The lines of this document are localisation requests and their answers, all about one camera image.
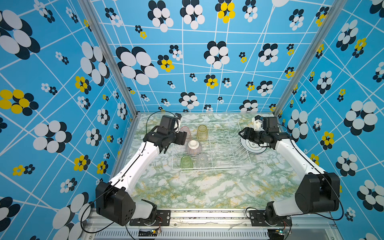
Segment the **white plate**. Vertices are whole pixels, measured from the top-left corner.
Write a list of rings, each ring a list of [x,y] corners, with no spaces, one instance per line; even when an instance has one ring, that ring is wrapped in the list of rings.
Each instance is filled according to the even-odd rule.
[[[270,146],[267,143],[264,144],[257,144],[253,143],[249,140],[250,144],[249,145],[241,145],[241,147],[248,152],[249,154],[253,155],[259,155],[264,153]]]

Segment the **green glass cup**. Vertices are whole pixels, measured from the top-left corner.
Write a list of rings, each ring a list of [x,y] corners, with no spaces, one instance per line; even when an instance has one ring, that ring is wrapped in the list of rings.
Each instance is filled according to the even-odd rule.
[[[190,156],[183,156],[181,158],[180,167],[182,170],[191,170],[194,168],[193,160]]]

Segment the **white wire dish rack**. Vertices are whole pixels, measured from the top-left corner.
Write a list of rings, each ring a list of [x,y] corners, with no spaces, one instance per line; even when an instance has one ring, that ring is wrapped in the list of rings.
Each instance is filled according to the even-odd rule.
[[[197,129],[199,125],[206,125],[209,131],[209,138],[206,141],[197,139]],[[238,132],[241,130],[238,122],[213,122],[213,123],[195,123],[184,124],[190,128],[192,140],[197,140],[202,146],[203,154],[209,158],[208,168],[196,168],[197,156],[190,156],[186,152],[184,146],[173,144],[170,148],[172,153],[172,169],[183,172],[192,171],[215,171],[215,170],[234,170],[246,168],[251,165],[251,159],[240,144],[240,136]],[[191,170],[182,170],[180,167],[181,158],[190,156],[194,163]]]

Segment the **clear glass cup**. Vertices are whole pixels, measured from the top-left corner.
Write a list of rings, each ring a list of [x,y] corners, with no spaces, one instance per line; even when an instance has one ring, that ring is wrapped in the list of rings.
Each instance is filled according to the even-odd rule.
[[[196,168],[208,168],[209,158],[206,154],[200,153],[196,158]]]

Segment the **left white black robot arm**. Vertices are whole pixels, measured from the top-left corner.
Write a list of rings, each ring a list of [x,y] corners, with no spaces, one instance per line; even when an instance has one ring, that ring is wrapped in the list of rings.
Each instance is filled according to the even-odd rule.
[[[131,197],[134,188],[149,164],[171,144],[183,146],[187,133],[181,132],[181,114],[163,115],[160,124],[143,138],[138,151],[108,183],[96,187],[96,212],[114,223],[124,226],[131,220],[152,224],[157,218],[157,205]]]

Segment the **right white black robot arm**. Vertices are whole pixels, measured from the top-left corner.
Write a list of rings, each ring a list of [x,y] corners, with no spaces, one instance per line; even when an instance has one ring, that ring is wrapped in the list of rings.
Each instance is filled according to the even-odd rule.
[[[253,124],[253,127],[245,127],[238,133],[241,139],[277,151],[301,179],[294,196],[267,203],[265,219],[268,224],[276,225],[286,217],[323,216],[325,212],[343,209],[337,174],[328,173],[306,156],[287,132],[280,131],[276,117],[258,115],[253,118]]]

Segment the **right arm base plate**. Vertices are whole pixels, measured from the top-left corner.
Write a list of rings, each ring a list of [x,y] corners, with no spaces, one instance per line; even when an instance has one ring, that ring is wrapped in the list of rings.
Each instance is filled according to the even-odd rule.
[[[265,211],[248,210],[246,216],[250,219],[253,227],[277,227],[284,228],[292,226],[291,217],[277,217],[269,222],[266,219]]]

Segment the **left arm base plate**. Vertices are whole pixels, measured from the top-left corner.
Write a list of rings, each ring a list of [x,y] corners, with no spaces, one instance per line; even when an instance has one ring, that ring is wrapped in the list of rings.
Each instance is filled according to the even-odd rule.
[[[131,219],[129,222],[130,226],[140,227],[154,227],[154,226],[169,226],[171,219],[170,210],[155,210],[150,213],[149,217]]]

